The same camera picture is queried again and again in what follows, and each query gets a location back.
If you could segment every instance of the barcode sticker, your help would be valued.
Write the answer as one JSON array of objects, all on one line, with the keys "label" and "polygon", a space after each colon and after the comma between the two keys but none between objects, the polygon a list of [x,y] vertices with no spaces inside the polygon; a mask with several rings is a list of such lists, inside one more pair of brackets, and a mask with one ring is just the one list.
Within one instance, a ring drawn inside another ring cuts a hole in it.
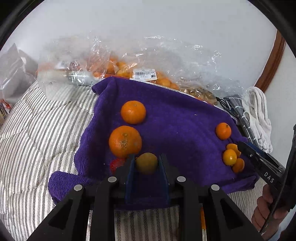
[{"label": "barcode sticker", "polygon": [[157,80],[155,69],[135,69],[132,78],[145,81]]}]

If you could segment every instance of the white towel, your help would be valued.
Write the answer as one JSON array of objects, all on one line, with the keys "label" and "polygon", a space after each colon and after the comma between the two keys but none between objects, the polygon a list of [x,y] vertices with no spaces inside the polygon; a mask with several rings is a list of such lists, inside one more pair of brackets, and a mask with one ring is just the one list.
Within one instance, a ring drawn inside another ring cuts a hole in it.
[{"label": "white towel", "polygon": [[259,148],[266,153],[272,152],[271,123],[267,117],[265,94],[257,87],[249,87],[242,99],[244,116],[250,122],[250,128],[258,141]]}]

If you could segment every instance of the silver bolt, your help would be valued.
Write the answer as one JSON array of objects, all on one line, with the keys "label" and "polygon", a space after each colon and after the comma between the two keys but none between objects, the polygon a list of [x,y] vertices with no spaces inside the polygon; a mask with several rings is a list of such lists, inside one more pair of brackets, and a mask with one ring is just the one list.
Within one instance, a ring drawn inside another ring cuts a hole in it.
[{"label": "silver bolt", "polygon": [[80,185],[80,184],[77,184],[77,185],[75,185],[75,187],[74,187],[74,190],[75,190],[76,192],[80,191],[81,189],[82,189],[82,185]]},{"label": "silver bolt", "polygon": [[117,181],[117,178],[116,177],[109,177],[108,178],[108,182],[110,182],[110,183],[114,183],[116,181]]},{"label": "silver bolt", "polygon": [[179,177],[177,177],[177,181],[183,183],[186,181],[186,178],[183,176],[179,176]]},{"label": "silver bolt", "polygon": [[211,185],[211,189],[214,191],[219,191],[220,187],[217,184]]}]

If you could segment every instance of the plastic bag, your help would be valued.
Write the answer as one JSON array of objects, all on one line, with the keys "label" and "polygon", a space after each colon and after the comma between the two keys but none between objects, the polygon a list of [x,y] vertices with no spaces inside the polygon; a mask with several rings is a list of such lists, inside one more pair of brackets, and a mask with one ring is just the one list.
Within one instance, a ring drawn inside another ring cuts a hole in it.
[{"label": "plastic bag", "polygon": [[0,57],[0,111],[9,113],[10,109],[33,84],[35,78],[26,73],[25,64],[15,44]]},{"label": "plastic bag", "polygon": [[120,44],[103,41],[112,49],[110,69],[116,76],[196,93],[193,96],[211,104],[217,103],[215,96],[242,93],[238,81],[217,75],[221,54],[201,45],[161,36],[129,39]]},{"label": "plastic bag", "polygon": [[41,54],[38,82],[50,100],[84,99],[91,86],[120,76],[188,92],[216,104],[216,98],[242,92],[238,82],[217,75],[221,55],[201,45],[161,36],[131,39],[62,38]]},{"label": "plastic bag", "polygon": [[85,99],[91,86],[104,78],[110,52],[97,37],[66,37],[44,47],[38,65],[38,83],[46,98]]}]

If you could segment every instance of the white and gray striped fabric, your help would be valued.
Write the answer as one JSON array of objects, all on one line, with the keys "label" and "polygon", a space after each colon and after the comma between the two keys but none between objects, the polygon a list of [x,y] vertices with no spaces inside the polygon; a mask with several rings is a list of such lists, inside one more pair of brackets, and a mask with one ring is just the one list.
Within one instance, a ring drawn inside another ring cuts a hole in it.
[{"label": "white and gray striped fabric", "polygon": [[[84,101],[49,101],[35,82],[14,106],[0,130],[0,219],[16,241],[27,240],[54,208],[48,192],[57,170],[77,174],[73,159],[97,96]],[[263,182],[230,194],[250,219]],[[176,240],[178,208],[116,211],[116,240]],[[91,226],[89,216],[88,234]]]}]

